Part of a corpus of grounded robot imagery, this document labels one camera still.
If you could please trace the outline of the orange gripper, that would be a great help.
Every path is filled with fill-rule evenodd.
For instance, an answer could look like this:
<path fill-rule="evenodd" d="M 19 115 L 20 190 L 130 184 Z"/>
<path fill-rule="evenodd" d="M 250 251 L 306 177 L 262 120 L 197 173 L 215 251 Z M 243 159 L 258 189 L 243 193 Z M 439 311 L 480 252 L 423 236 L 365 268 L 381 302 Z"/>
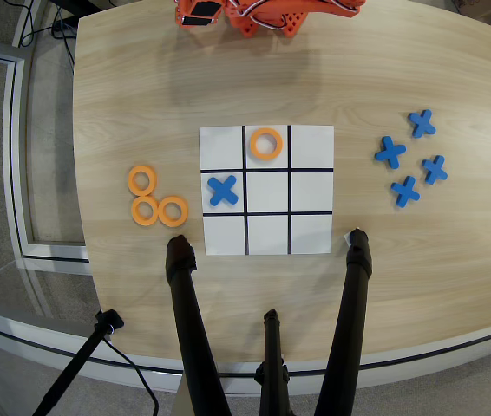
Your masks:
<path fill-rule="evenodd" d="M 208 26 L 218 21 L 223 6 L 223 1 L 179 0 L 176 2 L 175 21 L 181 27 Z"/>

